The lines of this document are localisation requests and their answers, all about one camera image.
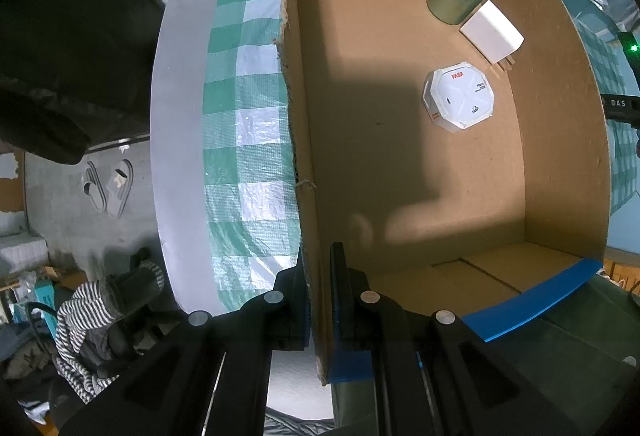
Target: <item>white octagonal container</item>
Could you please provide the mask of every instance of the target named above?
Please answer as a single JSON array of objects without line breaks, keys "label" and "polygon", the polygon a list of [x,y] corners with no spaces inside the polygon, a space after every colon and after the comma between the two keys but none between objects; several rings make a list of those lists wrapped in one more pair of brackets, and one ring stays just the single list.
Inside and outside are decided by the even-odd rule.
[{"label": "white octagonal container", "polygon": [[436,69],[422,95],[436,125],[451,132],[468,129],[494,112],[494,92],[484,73],[468,62]]}]

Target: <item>round metal bolt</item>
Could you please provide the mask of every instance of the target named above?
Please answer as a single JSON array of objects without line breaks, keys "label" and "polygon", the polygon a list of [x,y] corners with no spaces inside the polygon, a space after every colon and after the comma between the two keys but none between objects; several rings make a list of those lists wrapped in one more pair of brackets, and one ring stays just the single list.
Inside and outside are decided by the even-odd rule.
[{"label": "round metal bolt", "polygon": [[375,304],[380,300],[380,295],[373,290],[367,290],[360,294],[360,300],[366,304]]},{"label": "round metal bolt", "polygon": [[456,316],[449,310],[440,310],[436,313],[436,320],[440,324],[453,324],[456,320]]},{"label": "round metal bolt", "polygon": [[189,315],[189,323],[191,326],[202,326],[209,320],[209,314],[206,311],[194,311]]},{"label": "round metal bolt", "polygon": [[264,300],[269,304],[277,304],[281,302],[282,299],[284,299],[284,295],[277,290],[271,290],[264,294]]}]

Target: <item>white charger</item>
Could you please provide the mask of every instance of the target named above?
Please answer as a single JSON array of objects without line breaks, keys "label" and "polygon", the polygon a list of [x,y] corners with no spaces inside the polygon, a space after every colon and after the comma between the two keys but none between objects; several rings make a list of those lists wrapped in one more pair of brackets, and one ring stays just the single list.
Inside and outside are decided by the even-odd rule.
[{"label": "white charger", "polygon": [[485,2],[460,32],[492,64],[516,51],[524,41],[511,21],[491,1]]}]

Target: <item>gray slide sandal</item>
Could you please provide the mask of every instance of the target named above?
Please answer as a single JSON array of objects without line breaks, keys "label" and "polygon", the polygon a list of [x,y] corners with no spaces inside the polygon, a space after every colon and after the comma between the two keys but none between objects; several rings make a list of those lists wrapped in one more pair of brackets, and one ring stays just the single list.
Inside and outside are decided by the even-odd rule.
[{"label": "gray slide sandal", "polygon": [[133,165],[129,160],[122,160],[114,169],[107,183],[107,213],[119,218],[124,210],[124,205],[129,197],[129,191],[133,183]]},{"label": "gray slide sandal", "polygon": [[91,161],[86,162],[86,167],[82,173],[82,191],[89,196],[96,210],[104,212],[107,208],[107,200],[104,197],[104,190],[100,184],[98,172]]}]

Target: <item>checkered tablecloth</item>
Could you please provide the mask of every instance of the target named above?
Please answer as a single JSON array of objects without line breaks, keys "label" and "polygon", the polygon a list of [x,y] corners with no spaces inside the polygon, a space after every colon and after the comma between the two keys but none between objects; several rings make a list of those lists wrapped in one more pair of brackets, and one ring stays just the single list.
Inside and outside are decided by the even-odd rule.
[{"label": "checkered tablecloth", "polygon": [[[580,21],[576,28],[587,51],[601,93],[626,94],[625,83],[614,51]],[[614,213],[636,193],[636,142],[638,136],[628,123],[607,120],[613,138],[611,159],[611,210]]]},{"label": "checkered tablecloth", "polygon": [[204,85],[207,221],[226,310],[270,290],[295,265],[300,223],[275,41],[281,0],[218,0]]}]

